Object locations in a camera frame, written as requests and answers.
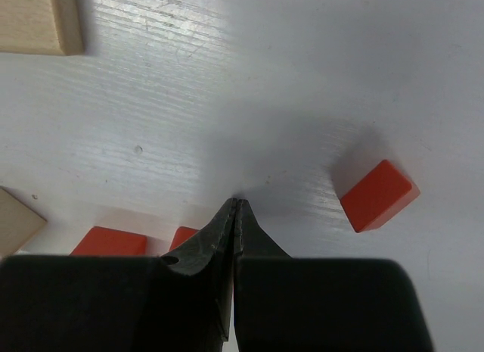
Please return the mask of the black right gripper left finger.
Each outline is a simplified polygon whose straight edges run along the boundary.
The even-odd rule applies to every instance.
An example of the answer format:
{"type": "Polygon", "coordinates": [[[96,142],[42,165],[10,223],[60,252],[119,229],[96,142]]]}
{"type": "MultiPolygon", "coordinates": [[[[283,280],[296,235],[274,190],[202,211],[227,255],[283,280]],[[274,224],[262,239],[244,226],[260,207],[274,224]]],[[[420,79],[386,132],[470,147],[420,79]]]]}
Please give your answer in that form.
{"type": "Polygon", "coordinates": [[[3,351],[220,351],[237,200],[162,257],[26,254],[1,263],[3,351]]]}

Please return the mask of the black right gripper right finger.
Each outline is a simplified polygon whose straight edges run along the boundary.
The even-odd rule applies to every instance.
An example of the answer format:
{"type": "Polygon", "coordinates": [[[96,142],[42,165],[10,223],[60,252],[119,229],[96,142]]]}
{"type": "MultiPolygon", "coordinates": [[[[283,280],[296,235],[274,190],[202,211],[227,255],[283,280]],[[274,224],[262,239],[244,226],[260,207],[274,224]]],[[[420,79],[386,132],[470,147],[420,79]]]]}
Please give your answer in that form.
{"type": "Polygon", "coordinates": [[[248,201],[234,226],[234,328],[242,351],[431,351],[414,286],[394,261],[295,258],[248,201]]]}

